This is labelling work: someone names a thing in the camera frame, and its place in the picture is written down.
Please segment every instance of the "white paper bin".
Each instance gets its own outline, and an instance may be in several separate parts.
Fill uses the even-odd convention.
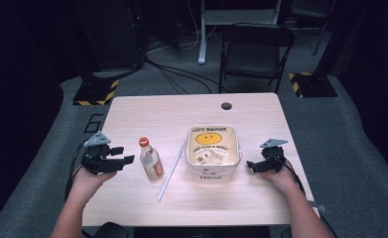
[[[187,154],[195,182],[230,182],[241,160],[236,130],[229,125],[192,126]]]

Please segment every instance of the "bottle cap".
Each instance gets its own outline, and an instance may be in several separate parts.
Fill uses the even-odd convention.
[[[150,145],[150,142],[148,141],[147,137],[141,137],[139,140],[139,144],[141,147],[148,147],[148,145]]]

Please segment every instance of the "yellow smiley face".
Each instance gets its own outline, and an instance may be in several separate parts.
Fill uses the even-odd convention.
[[[218,143],[222,140],[222,137],[217,133],[200,134],[196,137],[196,141],[201,145],[211,145]]]

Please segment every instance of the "person's left hand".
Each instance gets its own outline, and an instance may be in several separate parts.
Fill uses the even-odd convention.
[[[68,199],[76,199],[85,205],[94,196],[103,183],[115,177],[117,172],[93,175],[86,168],[77,168]]]

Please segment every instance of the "clear bottle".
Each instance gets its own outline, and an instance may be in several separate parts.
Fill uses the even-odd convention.
[[[139,144],[141,146],[141,164],[144,167],[148,179],[160,179],[164,175],[165,171],[163,169],[159,153],[150,145],[150,141],[147,137],[141,137]]]

